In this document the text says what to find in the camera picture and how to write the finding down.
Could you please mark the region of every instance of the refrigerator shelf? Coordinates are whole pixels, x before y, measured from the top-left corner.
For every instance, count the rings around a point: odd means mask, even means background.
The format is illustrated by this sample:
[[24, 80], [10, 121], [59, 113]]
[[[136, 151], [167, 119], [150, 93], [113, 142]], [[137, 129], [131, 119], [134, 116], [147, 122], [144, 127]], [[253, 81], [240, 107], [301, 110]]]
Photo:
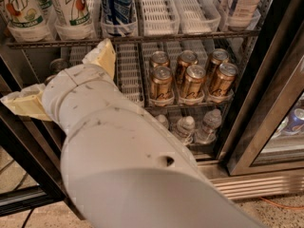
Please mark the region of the refrigerator shelf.
[[[260, 30], [245, 31], [227, 31], [212, 32], [200, 34], [176, 34], [176, 35], [154, 35], [154, 36], [132, 36], [132, 37], [115, 37], [110, 38], [113, 45], [131, 44], [131, 43], [150, 43], [150, 42], [170, 42], [186, 40], [207, 40], [207, 39], [226, 39], [226, 38], [245, 38], [256, 37]], [[95, 47], [104, 38], [81, 41], [51, 41], [51, 42], [28, 42], [18, 43], [14, 40], [8, 40], [7, 46], [12, 49], [30, 49], [30, 48], [66, 48], [66, 47]]]

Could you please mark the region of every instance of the drink bottle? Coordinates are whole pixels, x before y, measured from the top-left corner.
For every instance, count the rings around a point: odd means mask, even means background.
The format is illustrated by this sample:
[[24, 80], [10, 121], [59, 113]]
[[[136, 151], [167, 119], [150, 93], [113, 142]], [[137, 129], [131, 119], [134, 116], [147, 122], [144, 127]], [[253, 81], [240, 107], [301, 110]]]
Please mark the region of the drink bottle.
[[217, 129], [221, 126], [221, 113], [219, 109], [208, 111], [196, 132], [196, 142], [209, 144], [216, 139]]

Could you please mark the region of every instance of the speckled floor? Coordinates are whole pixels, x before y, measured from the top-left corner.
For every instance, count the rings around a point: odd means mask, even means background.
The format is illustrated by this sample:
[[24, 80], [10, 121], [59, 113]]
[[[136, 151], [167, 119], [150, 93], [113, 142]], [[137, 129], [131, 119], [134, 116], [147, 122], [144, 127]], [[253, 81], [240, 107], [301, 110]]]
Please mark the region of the speckled floor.
[[[0, 169], [11, 162], [12, 158], [0, 146]], [[26, 172], [13, 162], [1, 173], [0, 193], [16, 188], [35, 185], [36, 182], [25, 176]], [[304, 206], [304, 192], [295, 195], [269, 197], [269, 200], [286, 206]], [[304, 228], [304, 210], [290, 210], [277, 208], [261, 199], [247, 199], [235, 201], [249, 216], [260, 220], [271, 228]], [[21, 228], [29, 211], [1, 217], [0, 228]], [[86, 220], [79, 220], [63, 203], [57, 202], [48, 206], [34, 209], [26, 228], [93, 228]]]
[[[304, 193], [289, 196], [268, 198], [288, 206], [304, 204]], [[287, 210], [272, 206], [260, 199], [236, 201], [236, 205], [255, 219], [259, 219], [266, 227], [271, 228], [302, 228], [304, 227], [304, 210]], [[0, 218], [1, 228], [20, 228], [29, 211]], [[88, 221], [78, 218], [63, 202], [36, 208], [27, 228], [59, 227], [59, 228], [93, 228]]]

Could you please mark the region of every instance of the gold can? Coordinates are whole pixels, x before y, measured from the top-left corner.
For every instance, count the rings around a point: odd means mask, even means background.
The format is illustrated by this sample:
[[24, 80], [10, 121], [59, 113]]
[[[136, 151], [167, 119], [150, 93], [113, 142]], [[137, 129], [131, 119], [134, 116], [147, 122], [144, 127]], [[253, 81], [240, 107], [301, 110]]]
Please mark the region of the gold can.
[[202, 66], [189, 66], [180, 88], [180, 96], [184, 99], [197, 99], [201, 94], [205, 81], [206, 71]]
[[175, 74], [178, 85], [182, 84], [186, 69], [191, 65], [196, 65], [198, 62], [198, 55], [192, 50], [185, 50], [179, 55]]
[[228, 62], [229, 62], [229, 53], [225, 49], [218, 48], [209, 54], [205, 67], [208, 83], [211, 81], [219, 65]]
[[170, 59], [166, 52], [158, 50], [150, 57], [151, 67], [170, 67]]
[[166, 66], [154, 67], [150, 77], [150, 98], [156, 101], [172, 97], [172, 71]]
[[232, 88], [237, 75], [237, 66], [230, 63], [221, 64], [210, 82], [209, 93], [216, 97], [226, 96]]

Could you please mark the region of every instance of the white robotic arm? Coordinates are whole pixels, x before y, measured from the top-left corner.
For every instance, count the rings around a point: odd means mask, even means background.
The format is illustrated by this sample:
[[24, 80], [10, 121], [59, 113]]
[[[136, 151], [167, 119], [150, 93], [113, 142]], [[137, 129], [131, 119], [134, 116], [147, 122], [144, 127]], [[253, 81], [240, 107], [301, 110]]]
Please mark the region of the white robotic arm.
[[221, 195], [191, 152], [127, 100], [99, 66], [61, 71], [47, 85], [43, 106], [66, 132], [66, 190], [94, 227], [261, 227]]

